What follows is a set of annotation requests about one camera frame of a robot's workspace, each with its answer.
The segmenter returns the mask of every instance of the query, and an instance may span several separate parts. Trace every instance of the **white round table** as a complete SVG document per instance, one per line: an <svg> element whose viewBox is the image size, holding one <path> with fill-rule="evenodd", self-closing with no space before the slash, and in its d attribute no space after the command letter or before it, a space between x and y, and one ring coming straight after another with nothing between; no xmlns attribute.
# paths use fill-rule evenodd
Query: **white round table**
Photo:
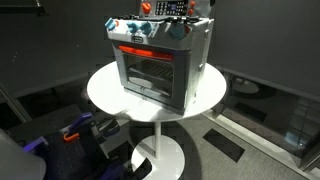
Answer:
<svg viewBox="0 0 320 180"><path fill-rule="evenodd" d="M212 108L224 96L226 81L217 69L206 64L196 101L184 115L125 92L116 62L98 70L90 78L87 91L91 101L108 114L134 121L155 122L155 135L143 139L134 149L131 159L133 170L148 158L152 171L145 179L175 180L183 172L184 153L176 141L161 135L161 122L182 120Z"/></svg>

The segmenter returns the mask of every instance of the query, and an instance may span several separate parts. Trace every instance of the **toy stove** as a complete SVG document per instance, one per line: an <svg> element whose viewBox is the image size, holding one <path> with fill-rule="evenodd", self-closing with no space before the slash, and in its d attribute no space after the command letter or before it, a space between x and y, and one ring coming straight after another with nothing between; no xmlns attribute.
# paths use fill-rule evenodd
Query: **toy stove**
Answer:
<svg viewBox="0 0 320 180"><path fill-rule="evenodd" d="M211 40L213 3L142 0L139 16L106 22L127 92L179 114L194 103Z"/></svg>

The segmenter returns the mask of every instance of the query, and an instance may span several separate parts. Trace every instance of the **white cylinder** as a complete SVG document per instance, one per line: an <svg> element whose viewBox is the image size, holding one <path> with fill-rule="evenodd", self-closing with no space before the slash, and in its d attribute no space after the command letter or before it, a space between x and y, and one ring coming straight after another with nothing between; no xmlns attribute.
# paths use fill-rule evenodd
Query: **white cylinder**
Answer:
<svg viewBox="0 0 320 180"><path fill-rule="evenodd" d="M160 158L160 142L161 142L161 122L155 122L155 138L156 138L156 149L155 149L155 157L157 159Z"/></svg>

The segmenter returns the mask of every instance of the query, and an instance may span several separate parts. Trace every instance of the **oven window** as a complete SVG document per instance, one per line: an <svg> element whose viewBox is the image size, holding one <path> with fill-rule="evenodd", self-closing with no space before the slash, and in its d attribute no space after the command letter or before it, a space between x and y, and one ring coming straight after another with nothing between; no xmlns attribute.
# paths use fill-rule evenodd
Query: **oven window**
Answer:
<svg viewBox="0 0 320 180"><path fill-rule="evenodd" d="M161 60L125 55L128 81L172 97L173 65Z"/></svg>

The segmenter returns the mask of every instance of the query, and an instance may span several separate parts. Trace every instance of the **oven handle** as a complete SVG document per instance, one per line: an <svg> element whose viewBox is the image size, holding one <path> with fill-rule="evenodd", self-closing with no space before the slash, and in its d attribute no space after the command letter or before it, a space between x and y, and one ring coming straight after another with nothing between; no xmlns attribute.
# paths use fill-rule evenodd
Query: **oven handle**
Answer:
<svg viewBox="0 0 320 180"><path fill-rule="evenodd" d="M132 48L132 47L128 47L128 46L119 46L119 49L123 52L137 55L137 56L148 57L148 58L153 58L153 59L168 60L168 61L173 60L173 55L168 54L168 53L152 52L152 51L136 49L136 48Z"/></svg>

